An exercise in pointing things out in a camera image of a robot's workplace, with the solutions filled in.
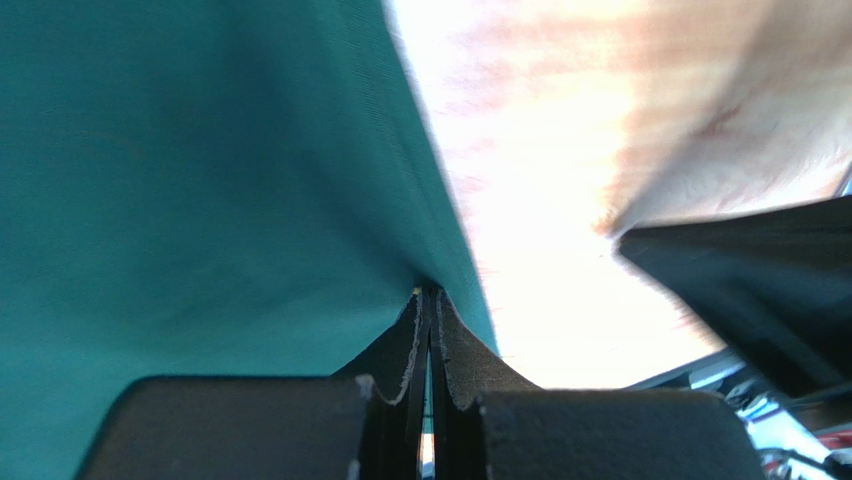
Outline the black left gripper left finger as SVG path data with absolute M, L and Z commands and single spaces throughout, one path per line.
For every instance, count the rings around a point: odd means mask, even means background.
M 422 291 L 327 377 L 149 376 L 105 415 L 80 479 L 417 479 Z

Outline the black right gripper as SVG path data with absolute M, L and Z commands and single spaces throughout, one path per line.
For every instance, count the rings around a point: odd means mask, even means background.
M 791 398 L 851 383 L 851 199 L 637 228 L 619 253 Z

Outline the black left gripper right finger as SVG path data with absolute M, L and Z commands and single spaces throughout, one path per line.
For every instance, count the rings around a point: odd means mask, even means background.
M 547 390 L 509 367 L 429 292 L 439 479 L 760 479 L 718 397 L 671 389 Z

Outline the dark green cloth napkin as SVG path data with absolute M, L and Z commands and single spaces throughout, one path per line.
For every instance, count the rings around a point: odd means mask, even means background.
M 433 280 L 496 344 L 378 1 L 1 5 L 1 475 L 155 374 L 341 367 Z

